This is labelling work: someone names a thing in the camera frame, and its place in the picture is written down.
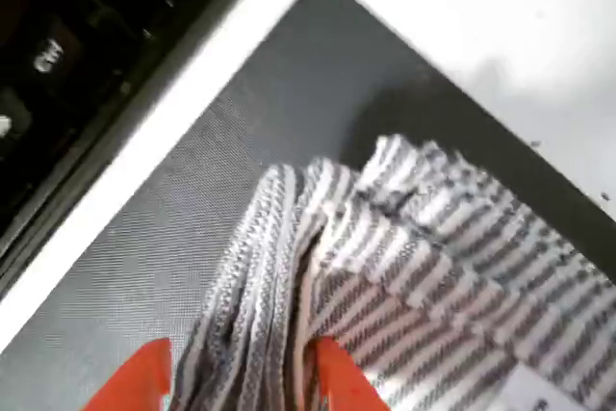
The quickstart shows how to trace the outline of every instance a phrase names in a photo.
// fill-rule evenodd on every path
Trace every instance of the white surface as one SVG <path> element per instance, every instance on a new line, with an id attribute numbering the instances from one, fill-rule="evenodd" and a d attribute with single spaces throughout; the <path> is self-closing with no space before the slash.
<path id="1" fill-rule="evenodd" d="M 240 0 L 195 53 L 0 302 L 0 351 L 294 1 Z M 616 218 L 613 0 L 358 1 Z"/>
<path id="2" fill-rule="evenodd" d="M 538 372 L 518 363 L 486 411 L 550 410 L 586 411 Z"/>

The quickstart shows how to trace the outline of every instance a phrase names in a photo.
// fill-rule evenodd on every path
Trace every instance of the fabric fold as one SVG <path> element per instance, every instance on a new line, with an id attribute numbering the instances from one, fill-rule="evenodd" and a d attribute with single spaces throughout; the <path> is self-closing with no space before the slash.
<path id="1" fill-rule="evenodd" d="M 394 410 L 479 411 L 519 362 L 616 406 L 616 288 L 497 179 L 382 137 L 357 173 L 272 167 L 224 255 L 171 409 L 318 409 L 334 337 Z"/>

